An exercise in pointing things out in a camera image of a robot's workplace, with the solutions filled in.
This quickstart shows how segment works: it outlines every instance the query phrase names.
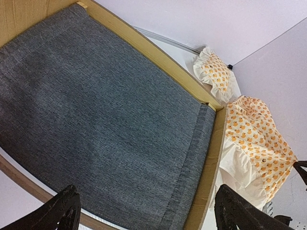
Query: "white ruffle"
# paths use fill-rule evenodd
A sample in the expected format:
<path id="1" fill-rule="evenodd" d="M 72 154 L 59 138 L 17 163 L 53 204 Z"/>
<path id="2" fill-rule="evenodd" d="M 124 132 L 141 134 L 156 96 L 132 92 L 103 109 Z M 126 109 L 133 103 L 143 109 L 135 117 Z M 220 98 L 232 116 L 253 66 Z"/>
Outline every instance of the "white ruffle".
<path id="1" fill-rule="evenodd" d="M 214 198 L 220 186 L 226 184 L 253 206 L 262 210 L 269 201 L 260 173 L 244 150 L 225 137 L 220 166 L 209 209 L 214 209 Z"/>
<path id="2" fill-rule="evenodd" d="M 231 101 L 232 96 L 234 94 L 234 87 L 236 83 L 236 77 L 234 73 L 229 70 L 230 76 L 228 80 L 228 87 L 226 92 L 222 92 L 219 90 L 216 84 L 212 81 L 212 78 L 209 78 L 209 75 L 206 74 L 203 69 L 201 68 L 206 62 L 207 59 L 210 57 L 211 54 L 214 54 L 214 51 L 210 49 L 208 46 L 205 47 L 199 57 L 196 59 L 193 69 L 194 73 L 196 75 L 196 78 L 206 84 L 209 84 L 212 86 L 211 94 L 219 101 L 223 101 L 225 103 L 228 103 Z"/>

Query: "orange patterned pillow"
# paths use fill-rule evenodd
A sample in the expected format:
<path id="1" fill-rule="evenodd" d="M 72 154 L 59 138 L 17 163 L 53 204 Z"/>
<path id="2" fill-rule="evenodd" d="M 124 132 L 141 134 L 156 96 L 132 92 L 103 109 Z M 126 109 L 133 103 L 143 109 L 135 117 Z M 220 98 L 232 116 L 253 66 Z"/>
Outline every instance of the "orange patterned pillow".
<path id="1" fill-rule="evenodd" d="M 297 158 L 278 132 L 262 100 L 241 96 L 227 107 L 226 137 L 250 157 L 269 202 L 290 174 Z"/>
<path id="2" fill-rule="evenodd" d="M 194 73 L 198 80 L 212 86 L 213 96 L 229 102 L 233 95 L 230 85 L 235 79 L 234 74 L 209 47 L 203 49 L 194 63 Z"/>

